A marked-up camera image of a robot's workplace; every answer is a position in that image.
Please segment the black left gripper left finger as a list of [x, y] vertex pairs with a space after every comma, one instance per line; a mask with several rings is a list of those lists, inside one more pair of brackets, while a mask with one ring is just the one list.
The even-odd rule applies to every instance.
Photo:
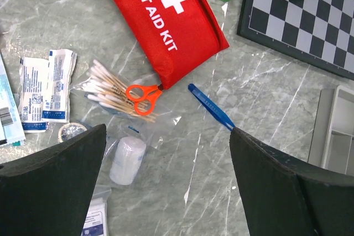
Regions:
[[80, 235], [105, 148], [99, 124], [1, 164], [1, 235]]

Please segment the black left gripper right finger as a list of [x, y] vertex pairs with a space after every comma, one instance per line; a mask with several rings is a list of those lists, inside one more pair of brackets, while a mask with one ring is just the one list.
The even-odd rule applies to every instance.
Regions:
[[250, 235], [353, 235], [353, 177], [314, 166], [240, 128], [230, 152]]

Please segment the white gauze roll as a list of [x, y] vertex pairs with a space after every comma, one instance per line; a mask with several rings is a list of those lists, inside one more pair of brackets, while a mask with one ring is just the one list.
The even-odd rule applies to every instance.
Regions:
[[108, 175], [112, 184], [129, 186], [149, 179], [158, 183], [166, 168], [166, 152], [161, 148], [169, 135], [169, 129], [161, 124], [127, 123], [108, 127], [103, 161], [110, 165]]

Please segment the blue plastic tweezers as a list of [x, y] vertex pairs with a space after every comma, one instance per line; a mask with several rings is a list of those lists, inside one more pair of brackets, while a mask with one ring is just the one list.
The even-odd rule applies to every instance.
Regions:
[[210, 100], [208, 96], [201, 92], [193, 83], [188, 85], [188, 90], [219, 123], [224, 125], [229, 131], [233, 130], [235, 127], [234, 123], [217, 104]]

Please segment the orange handled scissors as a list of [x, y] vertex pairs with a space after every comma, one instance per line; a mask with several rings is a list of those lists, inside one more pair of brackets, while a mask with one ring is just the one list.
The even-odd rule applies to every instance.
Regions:
[[[142, 92], [142, 95], [139, 97], [135, 97], [132, 95], [133, 90], [138, 89]], [[142, 86], [142, 85], [131, 85], [126, 89], [126, 96], [129, 100], [134, 102], [134, 110], [140, 116], [148, 116], [153, 113], [155, 103], [157, 99], [163, 93], [163, 85], [150, 85], [150, 86]], [[148, 102], [149, 109], [143, 111], [139, 106], [143, 102]]]

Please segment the red first aid kit pouch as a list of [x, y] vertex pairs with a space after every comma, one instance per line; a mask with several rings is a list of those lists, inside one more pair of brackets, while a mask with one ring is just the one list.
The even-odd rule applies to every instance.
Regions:
[[229, 47], [207, 0], [114, 0], [163, 89]]

